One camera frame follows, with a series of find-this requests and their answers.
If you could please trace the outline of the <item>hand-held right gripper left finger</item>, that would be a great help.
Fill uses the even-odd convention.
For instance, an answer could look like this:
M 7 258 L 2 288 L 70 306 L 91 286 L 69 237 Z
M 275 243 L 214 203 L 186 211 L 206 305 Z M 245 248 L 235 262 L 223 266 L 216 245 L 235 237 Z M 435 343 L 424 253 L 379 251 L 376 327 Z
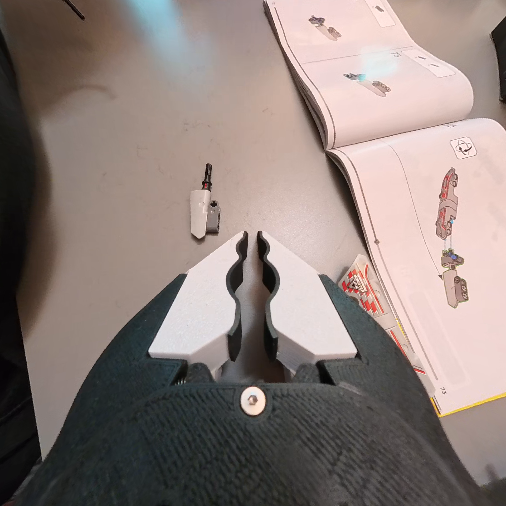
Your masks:
M 191 268 L 148 352 L 152 358 L 206 364 L 220 377 L 242 342 L 242 284 L 248 232 L 242 231 Z

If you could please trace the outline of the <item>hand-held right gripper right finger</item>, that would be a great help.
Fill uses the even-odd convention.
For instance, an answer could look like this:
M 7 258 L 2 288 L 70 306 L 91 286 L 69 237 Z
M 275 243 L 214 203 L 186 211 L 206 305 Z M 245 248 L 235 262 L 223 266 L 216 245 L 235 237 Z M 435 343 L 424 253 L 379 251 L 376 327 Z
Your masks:
M 257 233 L 265 306 L 268 358 L 295 375 L 301 364 L 351 359 L 357 348 L 319 273 L 265 231 Z

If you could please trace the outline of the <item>white toy brick assembly with pin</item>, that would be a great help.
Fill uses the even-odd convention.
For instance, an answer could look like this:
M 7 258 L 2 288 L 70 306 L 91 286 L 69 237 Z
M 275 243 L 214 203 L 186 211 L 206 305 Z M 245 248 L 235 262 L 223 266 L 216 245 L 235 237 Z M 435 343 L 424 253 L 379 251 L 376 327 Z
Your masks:
M 218 234 L 220 230 L 221 208 L 212 198 L 212 165 L 206 164 L 202 189 L 190 193 L 191 234 L 202 239 L 206 234 Z

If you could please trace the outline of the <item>grey desk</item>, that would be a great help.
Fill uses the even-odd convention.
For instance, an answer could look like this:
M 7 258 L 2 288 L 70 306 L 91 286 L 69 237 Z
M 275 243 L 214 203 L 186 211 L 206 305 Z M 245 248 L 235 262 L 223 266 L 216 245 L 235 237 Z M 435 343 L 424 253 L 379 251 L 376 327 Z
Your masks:
M 44 459 L 88 372 L 176 276 L 249 233 L 231 383 L 283 380 L 263 345 L 256 233 L 340 278 L 368 255 L 340 170 L 262 1 L 1 1 L 36 155 L 17 293 Z M 212 165 L 218 234 L 190 230 Z

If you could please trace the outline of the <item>grey printed toy car body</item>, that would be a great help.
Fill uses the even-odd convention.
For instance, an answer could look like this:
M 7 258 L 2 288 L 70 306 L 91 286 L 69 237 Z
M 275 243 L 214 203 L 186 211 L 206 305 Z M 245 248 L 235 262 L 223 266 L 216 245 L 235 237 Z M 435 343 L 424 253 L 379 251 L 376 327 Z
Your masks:
M 338 282 L 338 286 L 387 332 L 403 355 L 409 360 L 424 384 L 428 395 L 433 395 L 432 381 L 404 334 L 378 276 L 367 257 L 358 255 Z

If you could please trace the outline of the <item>open instruction booklet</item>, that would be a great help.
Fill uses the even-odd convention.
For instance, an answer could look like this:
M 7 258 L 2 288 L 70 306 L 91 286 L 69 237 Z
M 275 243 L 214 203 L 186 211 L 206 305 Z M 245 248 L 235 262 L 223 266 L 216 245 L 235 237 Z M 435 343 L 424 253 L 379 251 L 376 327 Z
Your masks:
M 446 416 L 505 398 L 505 130 L 388 1 L 263 1 Z

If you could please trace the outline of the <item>person's dark clothing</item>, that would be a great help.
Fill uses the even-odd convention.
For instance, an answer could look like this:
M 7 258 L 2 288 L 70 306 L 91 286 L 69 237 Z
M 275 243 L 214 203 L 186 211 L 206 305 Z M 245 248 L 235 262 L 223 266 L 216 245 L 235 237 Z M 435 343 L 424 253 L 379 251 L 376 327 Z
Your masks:
M 27 245 L 36 161 L 14 65 L 1 34 L 1 487 L 41 451 L 16 293 Z

